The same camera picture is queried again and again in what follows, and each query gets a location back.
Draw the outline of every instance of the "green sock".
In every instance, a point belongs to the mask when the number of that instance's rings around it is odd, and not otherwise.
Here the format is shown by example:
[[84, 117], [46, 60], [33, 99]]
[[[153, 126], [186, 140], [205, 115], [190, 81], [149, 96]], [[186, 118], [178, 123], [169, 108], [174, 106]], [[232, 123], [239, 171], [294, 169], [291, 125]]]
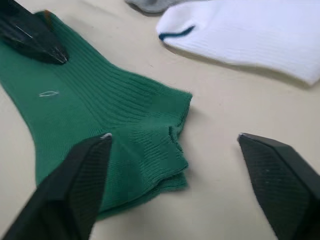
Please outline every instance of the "green sock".
[[30, 59], [0, 42], [0, 82], [32, 134], [37, 184], [74, 144], [112, 133], [100, 218], [186, 187], [178, 136], [192, 95], [114, 66], [56, 16], [51, 20], [70, 55], [65, 65]]

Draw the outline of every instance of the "beige surface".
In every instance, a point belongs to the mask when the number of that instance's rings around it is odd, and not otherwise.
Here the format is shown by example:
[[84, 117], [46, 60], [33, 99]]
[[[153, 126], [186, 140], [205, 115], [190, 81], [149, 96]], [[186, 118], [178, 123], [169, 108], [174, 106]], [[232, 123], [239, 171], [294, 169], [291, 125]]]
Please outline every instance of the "beige surface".
[[[190, 188], [98, 222], [93, 240], [276, 239], [236, 139], [240, 132], [277, 139], [319, 172], [320, 84], [308, 89], [268, 72], [261, 76], [181, 56], [158, 40], [159, 17], [144, 16], [122, 0], [19, 2], [31, 11], [56, 13], [117, 66], [193, 93], [180, 139]], [[0, 88], [0, 235], [35, 189], [34, 167], [30, 132]]]

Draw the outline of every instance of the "navy stripe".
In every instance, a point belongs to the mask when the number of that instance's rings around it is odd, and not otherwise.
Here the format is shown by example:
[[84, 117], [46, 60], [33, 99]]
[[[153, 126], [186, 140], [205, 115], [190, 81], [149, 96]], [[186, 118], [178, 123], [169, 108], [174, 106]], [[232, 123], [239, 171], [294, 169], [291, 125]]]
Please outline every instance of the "navy stripe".
[[159, 34], [159, 39], [163, 41], [165, 38], [180, 38], [188, 35], [196, 26], [191, 26], [182, 32], [164, 32]]

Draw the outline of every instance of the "folded sock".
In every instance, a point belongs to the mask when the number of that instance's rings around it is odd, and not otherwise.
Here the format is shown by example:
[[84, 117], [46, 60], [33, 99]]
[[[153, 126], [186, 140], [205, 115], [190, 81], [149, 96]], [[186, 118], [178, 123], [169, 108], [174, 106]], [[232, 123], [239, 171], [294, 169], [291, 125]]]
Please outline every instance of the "folded sock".
[[320, 78], [318, 0], [210, 0], [170, 7], [156, 31], [172, 47], [227, 64]]
[[0, 42], [0, 83], [32, 134], [39, 184], [88, 137], [112, 133], [103, 218], [187, 185], [178, 143], [192, 95], [119, 69], [56, 16], [64, 65], [42, 63]]
[[170, 6], [199, 0], [125, 0], [128, 4], [137, 6], [145, 13], [157, 14], [165, 11]]

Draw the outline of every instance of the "textured gripper pad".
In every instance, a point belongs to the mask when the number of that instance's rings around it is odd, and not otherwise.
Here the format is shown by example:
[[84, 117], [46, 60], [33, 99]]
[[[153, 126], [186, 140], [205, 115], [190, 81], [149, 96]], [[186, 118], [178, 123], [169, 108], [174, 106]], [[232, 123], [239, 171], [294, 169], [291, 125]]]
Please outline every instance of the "textured gripper pad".
[[102, 202], [111, 144], [105, 134], [74, 145], [2, 240], [88, 240]]
[[306, 240], [319, 219], [320, 177], [286, 144], [246, 133], [238, 141], [256, 199], [278, 239]]

